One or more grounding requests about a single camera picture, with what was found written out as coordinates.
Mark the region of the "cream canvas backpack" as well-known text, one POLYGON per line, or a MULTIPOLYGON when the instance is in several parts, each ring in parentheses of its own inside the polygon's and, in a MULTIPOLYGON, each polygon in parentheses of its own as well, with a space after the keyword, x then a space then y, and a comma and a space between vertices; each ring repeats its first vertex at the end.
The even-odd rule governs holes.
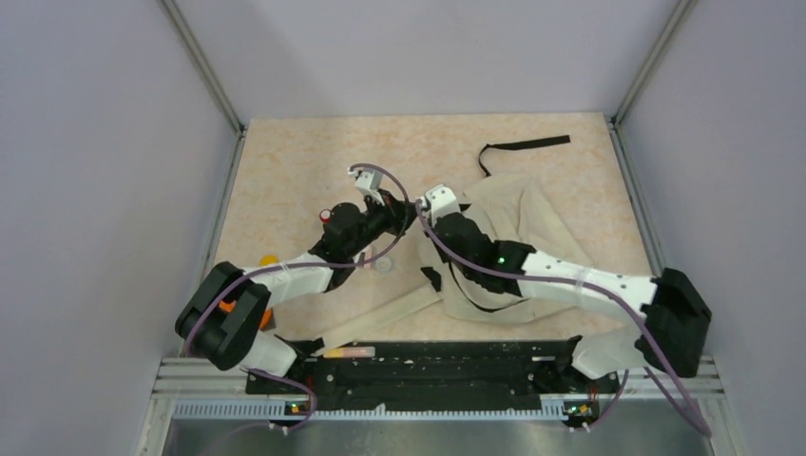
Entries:
MULTIPOLYGON (((521 142, 488 143, 479 152, 477 162, 484 177, 488 179, 491 173, 483 164, 483 156, 490 149, 521 151, 556 146, 570 142, 571 139, 569 135, 562 135, 521 142)), ((514 266, 515 259, 519 257, 525 258, 526 256, 526 248, 517 247, 514 241, 487 240, 487 244, 491 245, 491 247, 488 248, 489 252, 482 257, 483 261, 477 260, 476 263, 479 265, 487 264, 488 266, 496 266, 498 272, 503 272, 504 266, 514 266)), ((346 346, 353 344, 362 336, 385 328, 408 315, 418 313, 422 309, 440 300, 441 296, 439 293, 432 288, 431 284, 426 284, 408 294, 404 294, 397 299, 371 309, 346 323, 326 331, 316 340, 319 347, 312 355, 324 355, 326 358, 345 356, 348 351, 346 346)))

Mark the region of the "yellow pink highlighter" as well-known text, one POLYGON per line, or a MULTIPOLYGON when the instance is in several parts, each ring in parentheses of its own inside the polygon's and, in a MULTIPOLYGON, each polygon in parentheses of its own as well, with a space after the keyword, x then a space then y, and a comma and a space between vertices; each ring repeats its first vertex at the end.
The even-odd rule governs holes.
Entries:
POLYGON ((322 354, 325 359, 365 359, 373 358, 376 355, 376 349, 373 346, 369 347, 342 347, 328 350, 322 354))

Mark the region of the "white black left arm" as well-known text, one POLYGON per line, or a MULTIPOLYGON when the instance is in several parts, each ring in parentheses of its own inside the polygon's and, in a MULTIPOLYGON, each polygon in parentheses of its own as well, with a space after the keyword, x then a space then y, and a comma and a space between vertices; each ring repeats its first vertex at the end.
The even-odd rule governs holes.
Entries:
POLYGON ((266 312, 303 295, 341 286, 359 265, 359 254, 384 234, 401 238, 416 217, 412 202, 382 190, 359 209, 342 202, 319 214, 323 233, 306 253, 264 268, 215 265, 176 319, 186 351, 221 371, 263 371, 282 392, 303 384, 305 369, 287 342, 260 329, 266 312))

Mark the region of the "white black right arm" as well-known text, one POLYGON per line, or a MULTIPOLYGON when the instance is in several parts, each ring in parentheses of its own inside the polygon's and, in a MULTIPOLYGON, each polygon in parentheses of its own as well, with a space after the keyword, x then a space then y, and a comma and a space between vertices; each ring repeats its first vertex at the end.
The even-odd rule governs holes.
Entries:
POLYGON ((487 292, 559 301, 624 322, 572 341, 557 366, 565 389, 582 391, 606 373, 642 367, 697 375, 712 312, 684 272, 620 275, 585 267, 529 244, 493 240, 459 212, 423 226, 450 270, 487 292))

